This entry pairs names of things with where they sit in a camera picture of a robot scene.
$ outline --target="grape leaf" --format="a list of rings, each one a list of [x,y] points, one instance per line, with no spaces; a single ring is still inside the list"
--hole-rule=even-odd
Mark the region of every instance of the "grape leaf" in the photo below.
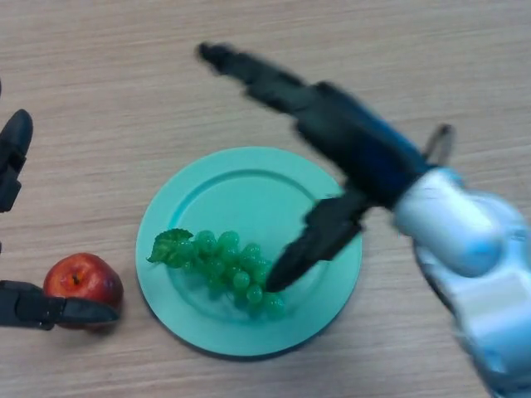
[[[172,256],[175,244],[180,240],[188,240],[191,237],[193,237],[191,232],[179,228],[158,234],[153,243],[151,256],[148,258],[148,261],[150,263],[168,262],[173,267],[178,268],[178,265],[175,262],[175,256]]]

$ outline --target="grape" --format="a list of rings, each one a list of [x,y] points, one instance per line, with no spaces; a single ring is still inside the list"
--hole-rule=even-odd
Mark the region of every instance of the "grape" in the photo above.
[[[222,291],[225,288],[225,284],[221,279],[215,276],[211,276],[207,281],[208,288],[215,293]]]
[[[223,232],[217,240],[220,249],[237,248],[240,243],[240,236],[235,231]]]
[[[173,253],[182,259],[189,260],[193,256],[193,244],[190,240],[180,240],[175,244]]]
[[[192,261],[186,261],[183,263],[183,271],[187,274],[191,274],[194,271]]]
[[[238,248],[237,247],[224,247],[220,254],[222,261],[226,263],[234,263],[238,260]]]
[[[245,271],[240,271],[232,279],[232,284],[234,284],[234,289],[237,291],[244,291],[249,286],[251,278],[249,274]]]
[[[210,274],[220,277],[225,271],[225,264],[219,259],[210,259],[207,262],[207,268]]]
[[[273,318],[279,318],[284,315],[284,300],[278,294],[268,293],[264,298],[265,310]]]
[[[265,271],[269,271],[273,266],[273,263],[271,263],[269,260],[266,259],[259,259],[258,260],[258,268],[263,269]]]
[[[260,258],[260,246],[256,243],[250,243],[241,251],[241,255],[244,257]]]
[[[211,255],[216,249],[216,237],[211,231],[201,231],[196,236],[200,255]]]
[[[247,289],[246,296],[247,296],[247,300],[249,300],[249,303],[254,304],[254,305],[259,304],[260,301],[262,301],[262,297],[263,297],[261,287],[258,286],[257,284],[251,285]]]
[[[255,280],[256,284],[262,288],[266,286],[267,277],[269,276],[269,270],[264,268],[257,268],[254,270],[252,277]]]
[[[259,260],[256,257],[241,257],[240,264],[243,269],[246,271],[252,272],[254,269],[258,268]]]
[[[229,265],[225,268],[225,275],[229,280],[233,280],[234,276],[240,271],[241,269],[237,265]]]

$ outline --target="red apple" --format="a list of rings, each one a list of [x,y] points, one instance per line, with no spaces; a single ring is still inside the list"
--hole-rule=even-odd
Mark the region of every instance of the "red apple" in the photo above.
[[[48,271],[43,289],[48,296],[94,300],[116,310],[121,309],[124,298],[124,286],[118,274],[100,257],[91,253],[76,253],[59,261]],[[59,326],[84,328],[83,325]]]

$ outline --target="table surface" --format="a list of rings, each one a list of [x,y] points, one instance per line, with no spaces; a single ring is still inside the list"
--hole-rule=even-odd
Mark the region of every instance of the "table surface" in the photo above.
[[[486,397],[407,239],[375,211],[341,317],[304,349],[257,363],[184,347],[139,291],[134,244],[154,193],[208,153],[265,145],[315,157],[285,118],[212,77],[203,40],[332,80],[414,143],[454,124],[452,164],[531,214],[531,7],[522,0],[0,0],[0,120],[28,109],[22,192],[2,215],[2,279],[40,284],[91,251],[119,272],[123,322],[106,337],[2,330],[0,396]]]

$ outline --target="wooden table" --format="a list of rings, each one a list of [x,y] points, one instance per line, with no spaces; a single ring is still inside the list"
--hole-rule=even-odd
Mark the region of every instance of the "wooden table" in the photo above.
[[[114,334],[3,329],[2,398],[486,397],[408,240],[371,215],[363,274],[340,319],[303,350],[240,364],[199,355],[142,300],[140,219],[181,167],[235,145],[317,159],[285,118],[193,56],[230,41],[355,92],[423,145],[441,122],[474,187],[531,212],[531,7],[522,0],[0,0],[0,120],[31,112],[22,192],[2,215],[2,279],[40,284],[88,250],[126,288]]]

